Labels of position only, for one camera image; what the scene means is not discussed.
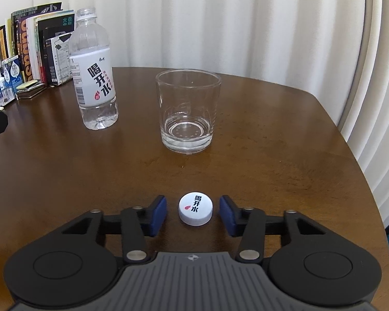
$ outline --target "clear glass cup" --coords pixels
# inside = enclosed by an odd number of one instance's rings
[[[221,78],[194,70],[167,70],[156,76],[160,131],[170,150],[193,154],[212,141]]]

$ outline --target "table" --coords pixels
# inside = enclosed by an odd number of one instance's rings
[[[0,310],[12,303],[2,278],[23,245],[90,209],[117,214],[168,199],[168,216],[150,251],[235,251],[217,214],[222,194],[268,215],[294,209],[367,249],[383,277],[373,300],[389,310],[389,247],[368,184],[349,147],[312,95],[289,87],[222,75],[212,144],[182,155],[161,143],[155,75],[161,69],[114,68],[119,119],[90,131],[72,83],[6,108],[0,135]],[[211,221],[179,220],[181,196],[200,191],[214,203]],[[266,255],[279,247],[270,236]],[[107,248],[121,255],[119,236]]]

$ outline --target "metal screw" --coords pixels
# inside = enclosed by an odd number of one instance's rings
[[[259,252],[252,249],[242,250],[239,257],[246,260],[253,260],[259,258]]]
[[[131,250],[127,253],[127,258],[130,261],[141,261],[142,259],[146,258],[147,254],[142,250]]]

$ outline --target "blue gripper pad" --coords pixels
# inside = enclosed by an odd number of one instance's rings
[[[160,200],[157,206],[152,210],[152,219],[150,224],[149,236],[154,237],[157,235],[161,225],[164,222],[164,219],[166,218],[166,215],[167,215],[167,200],[166,197],[163,196],[163,198]]]
[[[228,234],[230,236],[235,236],[237,228],[235,224],[235,215],[223,196],[219,200],[219,215],[221,216]]]

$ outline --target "plastic water bottle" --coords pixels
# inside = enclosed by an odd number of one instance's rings
[[[69,59],[76,98],[85,126],[100,130],[118,119],[109,39],[96,23],[95,8],[79,9],[69,39]]]

